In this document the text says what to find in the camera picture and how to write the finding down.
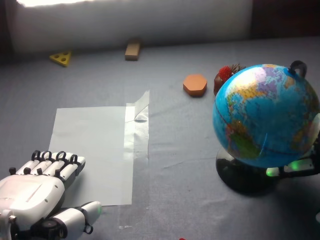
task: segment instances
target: yellow triangular block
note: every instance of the yellow triangular block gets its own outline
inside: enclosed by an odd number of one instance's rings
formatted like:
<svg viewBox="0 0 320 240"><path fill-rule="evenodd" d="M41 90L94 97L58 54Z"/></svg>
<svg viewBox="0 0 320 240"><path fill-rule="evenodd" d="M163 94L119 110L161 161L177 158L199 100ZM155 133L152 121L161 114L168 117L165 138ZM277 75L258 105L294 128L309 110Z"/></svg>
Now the yellow triangular block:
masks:
<svg viewBox="0 0 320 240"><path fill-rule="evenodd" d="M71 51L64 51L49 56L49 58L57 64L68 67L71 57Z"/></svg>

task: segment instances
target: blue globe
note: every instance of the blue globe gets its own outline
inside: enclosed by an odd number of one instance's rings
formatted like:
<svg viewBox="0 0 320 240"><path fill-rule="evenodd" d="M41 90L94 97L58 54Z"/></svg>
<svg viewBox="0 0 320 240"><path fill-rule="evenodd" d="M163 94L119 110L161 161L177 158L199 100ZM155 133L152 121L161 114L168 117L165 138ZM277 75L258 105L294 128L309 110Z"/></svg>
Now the blue globe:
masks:
<svg viewBox="0 0 320 240"><path fill-rule="evenodd" d="M288 68L247 67L219 90L213 126L223 148L261 168L288 165L305 154L320 130L320 104L311 85Z"/></svg>

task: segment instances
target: sheet of paper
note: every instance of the sheet of paper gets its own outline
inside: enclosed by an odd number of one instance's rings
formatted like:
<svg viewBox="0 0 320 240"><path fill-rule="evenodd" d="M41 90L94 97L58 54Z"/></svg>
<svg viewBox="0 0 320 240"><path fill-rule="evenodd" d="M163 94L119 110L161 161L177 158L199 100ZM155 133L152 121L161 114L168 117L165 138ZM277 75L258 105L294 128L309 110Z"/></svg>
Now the sheet of paper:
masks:
<svg viewBox="0 0 320 240"><path fill-rule="evenodd" d="M65 192L63 207L90 201L103 206L132 203L135 129L131 125L125 130L125 119L134 117L134 106L57 109L49 150L74 153L86 160Z"/></svg>

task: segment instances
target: orange hexagon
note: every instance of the orange hexagon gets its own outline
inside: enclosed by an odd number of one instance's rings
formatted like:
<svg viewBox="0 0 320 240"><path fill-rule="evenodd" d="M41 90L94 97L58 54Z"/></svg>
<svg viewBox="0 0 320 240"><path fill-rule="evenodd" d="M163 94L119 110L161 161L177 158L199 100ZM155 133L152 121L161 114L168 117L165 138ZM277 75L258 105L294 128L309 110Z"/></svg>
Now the orange hexagon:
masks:
<svg viewBox="0 0 320 240"><path fill-rule="evenodd" d="M183 81L183 89L192 97L202 97L207 90L207 80L202 74L192 74Z"/></svg>

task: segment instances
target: black globe base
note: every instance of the black globe base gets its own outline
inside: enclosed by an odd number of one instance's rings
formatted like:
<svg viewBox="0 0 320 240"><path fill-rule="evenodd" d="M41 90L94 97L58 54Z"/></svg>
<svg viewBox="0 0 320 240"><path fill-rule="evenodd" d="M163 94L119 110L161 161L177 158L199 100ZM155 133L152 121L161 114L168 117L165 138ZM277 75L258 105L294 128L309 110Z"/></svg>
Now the black globe base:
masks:
<svg viewBox="0 0 320 240"><path fill-rule="evenodd" d="M221 148L216 156L216 170L224 183L242 194L256 194L266 191L278 181L266 175L265 168L240 162Z"/></svg>

